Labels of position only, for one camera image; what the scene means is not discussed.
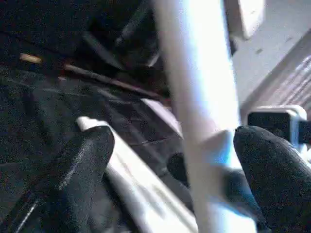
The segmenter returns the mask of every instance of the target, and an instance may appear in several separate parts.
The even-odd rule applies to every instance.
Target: black plastic part
[[[291,142],[291,115],[286,112],[253,112],[248,115],[247,124],[266,129]]]
[[[78,232],[88,219],[95,186],[103,178],[114,147],[108,127],[97,127],[73,137],[31,185],[0,226],[19,232],[39,208],[46,232]]]
[[[300,121],[298,124],[298,128],[299,128],[298,134],[299,143],[311,144],[311,122]]]
[[[310,232],[311,169],[293,146],[265,129],[241,126],[234,147],[273,232]]]

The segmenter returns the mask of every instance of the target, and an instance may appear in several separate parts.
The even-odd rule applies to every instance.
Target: white metal tube
[[[221,205],[219,167],[240,166],[232,142],[240,118],[223,2],[154,0],[154,8],[199,232],[242,232],[246,222],[235,226],[237,215]],[[248,226],[246,232],[255,232],[253,222]]]

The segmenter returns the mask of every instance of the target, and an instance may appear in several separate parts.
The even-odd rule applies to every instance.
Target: metal rod
[[[106,63],[120,69],[125,70],[124,66],[119,62],[115,56],[109,52],[90,32],[84,32],[83,39],[88,45],[99,55],[99,57]]]
[[[82,131],[107,125],[105,121],[79,117]],[[110,127],[115,147],[107,175],[143,233],[197,233],[193,214]]]
[[[158,94],[156,94],[154,92],[146,91],[146,90],[143,90],[143,89],[141,89],[139,87],[135,87],[135,86],[132,86],[132,85],[127,84],[127,83],[122,83],[120,81],[113,80],[113,79],[111,79],[111,78],[109,78],[107,76],[104,76],[104,75],[101,75],[101,74],[97,74],[95,72],[92,72],[92,71],[89,71],[89,70],[86,70],[86,69],[82,69],[82,68],[79,68],[79,67],[76,67],[76,66],[73,66],[73,65],[70,65],[70,64],[65,64],[65,70],[70,71],[70,72],[74,72],[74,73],[77,73],[77,74],[80,74],[80,75],[83,75],[83,76],[90,77],[92,79],[101,81],[103,83],[107,83],[107,84],[110,84],[110,85],[115,85],[115,86],[121,87],[123,89],[127,89],[129,91],[137,92],[137,93],[149,96],[151,98],[155,98],[157,100],[161,100],[162,99]]]
[[[224,208],[222,166],[241,166],[240,124],[222,1],[154,0],[155,19],[178,120],[199,232],[255,232]]]

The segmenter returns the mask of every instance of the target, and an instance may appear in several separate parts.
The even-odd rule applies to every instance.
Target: black fabric
[[[163,175],[171,153],[182,152],[179,136],[149,107],[136,96],[111,87],[0,67],[0,90],[0,221],[44,167],[80,133],[75,124],[77,117],[106,120],[157,175]],[[112,201],[110,192],[109,198],[100,199],[98,195],[101,194],[95,193],[103,208],[92,209],[91,213],[100,210],[102,216],[113,213],[120,231],[114,230],[128,229],[119,204]],[[100,229],[101,224],[109,225],[96,220],[99,215],[90,215],[88,220],[94,229]]]
[[[234,147],[273,232],[311,232],[311,169],[292,145],[262,128],[243,126]]]

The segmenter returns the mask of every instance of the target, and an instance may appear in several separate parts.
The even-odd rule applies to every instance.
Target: white rod
[[[247,225],[246,232],[255,232],[252,221],[236,226],[232,220],[238,216],[221,204],[224,194],[219,167],[240,166],[232,142],[240,117],[223,2],[153,2],[170,90],[185,139],[199,232],[241,232]]]

